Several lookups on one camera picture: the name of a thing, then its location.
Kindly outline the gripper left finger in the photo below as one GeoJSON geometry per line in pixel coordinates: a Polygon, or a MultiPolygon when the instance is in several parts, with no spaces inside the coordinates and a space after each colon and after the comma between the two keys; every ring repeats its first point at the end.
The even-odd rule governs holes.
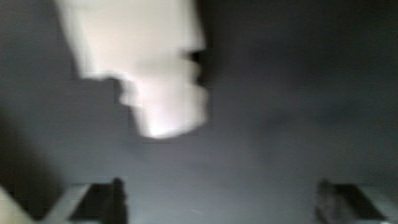
{"type": "Polygon", "coordinates": [[[74,184],[40,224],[127,224],[124,182],[74,184]]]}

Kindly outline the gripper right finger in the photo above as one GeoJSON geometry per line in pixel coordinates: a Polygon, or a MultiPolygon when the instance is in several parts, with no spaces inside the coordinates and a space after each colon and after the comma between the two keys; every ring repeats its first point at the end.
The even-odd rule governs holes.
{"type": "Polygon", "coordinates": [[[398,224],[398,203],[372,186],[323,179],[316,186],[314,224],[398,224]]]}

